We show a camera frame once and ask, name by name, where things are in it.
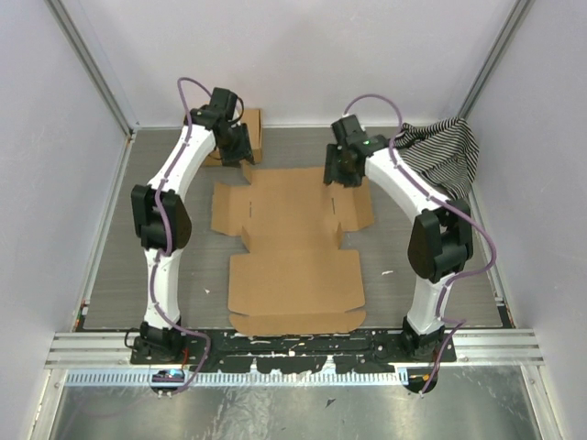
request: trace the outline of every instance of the floor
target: floor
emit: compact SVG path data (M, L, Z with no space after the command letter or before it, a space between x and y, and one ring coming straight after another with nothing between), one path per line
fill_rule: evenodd
M540 433L518 367L444 368L421 399L402 386L66 387L54 440L531 440Z
M155 175L178 136L177 130L138 132L96 276L85 319L87 329L129 328L142 321L147 304L147 268L134 233L130 191L135 184L146 183ZM259 166L323 166L326 144L331 139L328 128L264 129L264 157ZM246 252L239 237L223 236L210 230L210 207L216 180L246 184L239 170L202 168L184 201L192 217L193 233L182 255L179 302L183 324L190 327L230 327L228 260L232 254ZM415 274L406 256L411 225L393 200L374 184L371 197L375 225L347 233L343 247L360 252L367 311L364 326L399 327L411 306L415 286ZM481 249L477 240L475 256L468 262L467 269L483 266ZM452 291L447 316L466 318L468 325L500 326L489 279L481 275L460 280Z

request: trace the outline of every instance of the black and white striped fabric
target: black and white striped fabric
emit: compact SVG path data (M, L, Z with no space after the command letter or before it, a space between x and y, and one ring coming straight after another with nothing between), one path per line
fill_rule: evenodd
M395 146L412 170L449 197L462 199L471 191L479 146L464 119L453 117L424 127L404 123Z

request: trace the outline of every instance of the wall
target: wall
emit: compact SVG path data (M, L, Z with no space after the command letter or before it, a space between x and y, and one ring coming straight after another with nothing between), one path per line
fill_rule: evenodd
M519 324L585 437L587 3L535 2L471 114L478 191Z
M2 2L0 60L0 437L12 440L72 321L124 136L43 2Z
M330 124L368 92L414 123L453 116L514 0L64 3L127 118L169 127L183 118L184 75L233 89L267 125ZM358 110L365 124L393 122L384 104Z

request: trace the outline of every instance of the cardboard box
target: cardboard box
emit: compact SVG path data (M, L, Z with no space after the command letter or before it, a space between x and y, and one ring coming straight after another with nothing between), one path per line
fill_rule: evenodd
M241 124L247 124L253 158L255 159L255 163L260 163L263 159L261 110L259 108L245 108L245 113L240 122ZM205 158L203 165L205 167L222 166L220 153L217 150L210 153L208 157Z
M250 185L217 182L212 229L241 236L230 259L230 323L248 336L347 333L365 319L359 251L344 231L372 225L369 184L322 183L322 168L254 170Z

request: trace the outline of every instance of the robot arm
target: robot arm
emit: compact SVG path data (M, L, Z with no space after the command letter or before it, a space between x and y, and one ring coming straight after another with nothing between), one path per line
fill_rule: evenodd
M354 115L344 116L332 124L337 144L327 146L325 184L338 182L359 186L367 176L377 183L402 208L413 225L408 259L416 273L412 307L404 319L404 346L416 352L435 344L444 333L441 316L449 297L440 298L446 281L462 271L472 257L471 225L440 208L430 195L470 213L465 201L451 201L432 188L396 154L391 160L388 139L368 137ZM426 190L428 197L415 187Z
M190 112L192 126L184 125L163 167L147 185L135 185L131 193L135 233L147 260L148 290L153 289L165 316L178 325L181 323L177 303L180 257L192 234L192 222L183 205L190 183L215 149L219 150L224 166L238 166L241 160L253 163L247 125L239 124L239 118L232 119L237 100L229 90L215 88L209 104ZM157 192L166 218L156 205ZM148 298L135 348L176 357L182 347L181 334L155 310L150 294Z

